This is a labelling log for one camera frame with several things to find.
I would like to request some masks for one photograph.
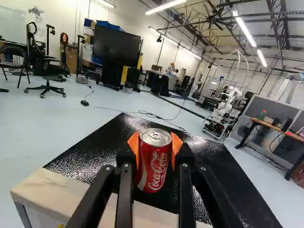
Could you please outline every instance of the can lid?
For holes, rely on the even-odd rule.
[[[172,136],[158,128],[149,128],[141,131],[140,138],[145,143],[157,147],[165,146],[172,142]]]

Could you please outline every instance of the orange gripper pad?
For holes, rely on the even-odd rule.
[[[135,154],[136,165],[137,165],[137,169],[138,169],[138,165],[139,165],[139,132],[136,132],[131,136],[131,138],[128,140],[128,144],[129,144],[132,152]]]
[[[181,149],[182,146],[182,140],[174,133],[171,133],[172,135],[172,155],[171,155],[171,163],[172,168],[174,170],[175,165],[175,156],[178,154],[178,152]]]

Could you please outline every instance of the pull tab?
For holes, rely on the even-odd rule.
[[[157,134],[156,132],[148,132],[148,136],[150,136],[153,139],[160,139],[160,135]]]

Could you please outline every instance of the whiteboard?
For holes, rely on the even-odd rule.
[[[26,44],[26,12],[0,5],[0,35],[7,41]]]

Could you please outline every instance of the coca-cola logo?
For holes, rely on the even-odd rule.
[[[161,185],[162,173],[165,172],[167,168],[167,160],[168,160],[168,155],[166,155],[165,153],[161,153],[161,155],[158,156],[156,151],[153,152],[153,159],[151,160],[153,179],[152,179],[152,183],[148,183],[150,189],[159,190],[162,187]]]

